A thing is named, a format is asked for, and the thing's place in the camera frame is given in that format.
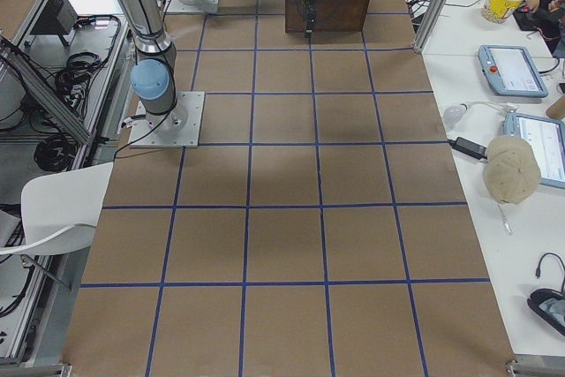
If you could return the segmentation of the dark wooden drawer cabinet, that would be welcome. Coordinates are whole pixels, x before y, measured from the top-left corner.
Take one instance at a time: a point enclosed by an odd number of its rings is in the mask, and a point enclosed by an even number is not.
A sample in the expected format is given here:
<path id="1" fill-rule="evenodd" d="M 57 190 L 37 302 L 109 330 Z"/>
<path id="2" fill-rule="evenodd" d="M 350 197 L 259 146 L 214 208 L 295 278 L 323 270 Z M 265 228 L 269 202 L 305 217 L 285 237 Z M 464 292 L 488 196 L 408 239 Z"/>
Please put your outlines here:
<path id="1" fill-rule="evenodd" d="M 370 0 L 321 0 L 314 19 L 313 33 L 359 32 L 365 24 Z M 285 32 L 304 33 L 305 20 L 298 10 L 299 0 L 285 0 Z"/>

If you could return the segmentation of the white light bulb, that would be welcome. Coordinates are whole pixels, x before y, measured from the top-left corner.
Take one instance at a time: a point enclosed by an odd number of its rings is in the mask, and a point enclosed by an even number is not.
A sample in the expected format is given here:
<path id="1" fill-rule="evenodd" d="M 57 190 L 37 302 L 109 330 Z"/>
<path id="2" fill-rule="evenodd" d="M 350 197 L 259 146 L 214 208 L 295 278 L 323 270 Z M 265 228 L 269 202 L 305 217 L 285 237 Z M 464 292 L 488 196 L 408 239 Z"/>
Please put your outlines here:
<path id="1" fill-rule="evenodd" d="M 442 122 L 446 128 L 452 128 L 460 122 L 468 110 L 465 103 L 447 107 L 442 114 Z"/>

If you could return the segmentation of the black power adapter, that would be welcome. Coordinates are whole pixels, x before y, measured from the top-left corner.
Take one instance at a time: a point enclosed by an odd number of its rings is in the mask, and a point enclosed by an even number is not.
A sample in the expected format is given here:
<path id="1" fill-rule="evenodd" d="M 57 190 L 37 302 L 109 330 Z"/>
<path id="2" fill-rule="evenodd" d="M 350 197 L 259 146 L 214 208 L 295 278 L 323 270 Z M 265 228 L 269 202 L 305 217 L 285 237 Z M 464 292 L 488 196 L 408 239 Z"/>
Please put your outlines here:
<path id="1" fill-rule="evenodd" d="M 479 145 L 471 140 L 457 137 L 456 139 L 449 139 L 449 145 L 455 151 L 458 151 L 464 155 L 472 157 L 476 160 L 486 160 L 486 147 Z"/>

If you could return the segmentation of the far blue teach pendant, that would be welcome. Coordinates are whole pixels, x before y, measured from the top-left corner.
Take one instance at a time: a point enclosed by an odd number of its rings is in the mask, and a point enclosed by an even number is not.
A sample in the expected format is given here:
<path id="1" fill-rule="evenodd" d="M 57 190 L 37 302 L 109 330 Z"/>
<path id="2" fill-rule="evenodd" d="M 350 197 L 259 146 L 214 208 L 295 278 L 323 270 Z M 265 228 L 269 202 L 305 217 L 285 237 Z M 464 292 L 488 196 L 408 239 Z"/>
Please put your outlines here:
<path id="1" fill-rule="evenodd" d="M 497 95 L 529 98 L 549 95 L 525 47 L 481 45 L 478 60 L 488 85 Z"/>

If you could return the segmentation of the blue teach pendant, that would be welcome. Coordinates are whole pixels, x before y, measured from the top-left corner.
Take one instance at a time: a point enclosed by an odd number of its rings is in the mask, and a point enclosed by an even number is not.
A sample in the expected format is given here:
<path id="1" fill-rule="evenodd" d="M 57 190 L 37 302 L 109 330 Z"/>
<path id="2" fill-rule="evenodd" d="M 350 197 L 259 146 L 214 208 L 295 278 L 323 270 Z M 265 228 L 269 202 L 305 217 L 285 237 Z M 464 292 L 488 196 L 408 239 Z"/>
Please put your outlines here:
<path id="1" fill-rule="evenodd" d="M 540 168 L 541 184 L 564 188 L 564 123 L 548 117 L 508 113 L 502 125 L 507 135 L 527 141 Z"/>
<path id="2" fill-rule="evenodd" d="M 497 95 L 529 98 L 549 95 L 525 47 L 481 45 L 478 60 L 488 85 Z"/>

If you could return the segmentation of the black electronics box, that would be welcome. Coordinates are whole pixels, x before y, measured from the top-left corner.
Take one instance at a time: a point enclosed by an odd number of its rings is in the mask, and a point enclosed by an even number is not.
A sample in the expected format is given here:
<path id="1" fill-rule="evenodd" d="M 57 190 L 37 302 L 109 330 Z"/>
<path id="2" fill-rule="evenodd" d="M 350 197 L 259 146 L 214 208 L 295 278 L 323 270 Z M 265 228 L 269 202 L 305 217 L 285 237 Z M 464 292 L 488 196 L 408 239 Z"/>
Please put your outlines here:
<path id="1" fill-rule="evenodd" d="M 69 0 L 48 0 L 31 35 L 56 35 L 65 47 L 69 47 L 66 36 L 72 32 L 77 19 L 78 13 Z"/>

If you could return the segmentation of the beige baseball cap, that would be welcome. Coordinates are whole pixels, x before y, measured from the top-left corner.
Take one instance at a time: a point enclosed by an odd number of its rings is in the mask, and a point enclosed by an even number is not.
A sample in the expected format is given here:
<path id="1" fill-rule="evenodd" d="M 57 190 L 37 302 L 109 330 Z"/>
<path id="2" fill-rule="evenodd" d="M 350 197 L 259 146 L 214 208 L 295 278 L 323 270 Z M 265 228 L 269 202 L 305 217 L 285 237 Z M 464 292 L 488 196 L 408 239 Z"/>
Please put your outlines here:
<path id="1" fill-rule="evenodd" d="M 541 173 L 531 145 L 516 136 L 501 135 L 486 148 L 483 180 L 491 196 L 500 203 L 518 204 L 531 196 L 541 182 Z"/>

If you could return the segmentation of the near blue teach pendant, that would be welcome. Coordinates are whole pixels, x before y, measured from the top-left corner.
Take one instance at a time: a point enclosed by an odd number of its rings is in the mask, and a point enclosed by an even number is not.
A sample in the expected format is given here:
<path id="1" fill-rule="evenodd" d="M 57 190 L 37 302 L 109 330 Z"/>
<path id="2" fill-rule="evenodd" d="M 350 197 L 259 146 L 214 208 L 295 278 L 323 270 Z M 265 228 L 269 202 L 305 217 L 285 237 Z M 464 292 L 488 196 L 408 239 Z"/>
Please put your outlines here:
<path id="1" fill-rule="evenodd" d="M 502 125 L 507 135 L 527 141 L 540 168 L 541 184 L 564 188 L 564 123 L 548 117 L 508 113 Z"/>

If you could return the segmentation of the cardboard tube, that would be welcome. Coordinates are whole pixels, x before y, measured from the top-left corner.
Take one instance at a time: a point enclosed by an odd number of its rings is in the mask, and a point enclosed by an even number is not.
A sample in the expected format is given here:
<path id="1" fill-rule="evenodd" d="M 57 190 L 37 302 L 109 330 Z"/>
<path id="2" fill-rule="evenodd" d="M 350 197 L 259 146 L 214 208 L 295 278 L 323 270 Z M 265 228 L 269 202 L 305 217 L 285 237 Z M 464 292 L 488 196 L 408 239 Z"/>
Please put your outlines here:
<path id="1" fill-rule="evenodd" d="M 565 117 L 565 97 L 555 101 L 546 109 L 546 115 L 555 120 L 562 120 Z"/>

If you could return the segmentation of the white plastic chair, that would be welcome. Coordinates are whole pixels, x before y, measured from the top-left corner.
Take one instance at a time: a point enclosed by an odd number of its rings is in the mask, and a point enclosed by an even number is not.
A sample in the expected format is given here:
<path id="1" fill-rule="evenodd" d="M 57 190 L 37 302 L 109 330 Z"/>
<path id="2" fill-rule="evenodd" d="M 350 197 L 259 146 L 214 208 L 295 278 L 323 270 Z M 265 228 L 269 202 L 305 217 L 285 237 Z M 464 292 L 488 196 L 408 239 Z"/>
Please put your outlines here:
<path id="1" fill-rule="evenodd" d="M 51 256 L 89 247 L 112 168 L 106 162 L 29 181 L 21 193 L 24 242 L 1 254 Z"/>

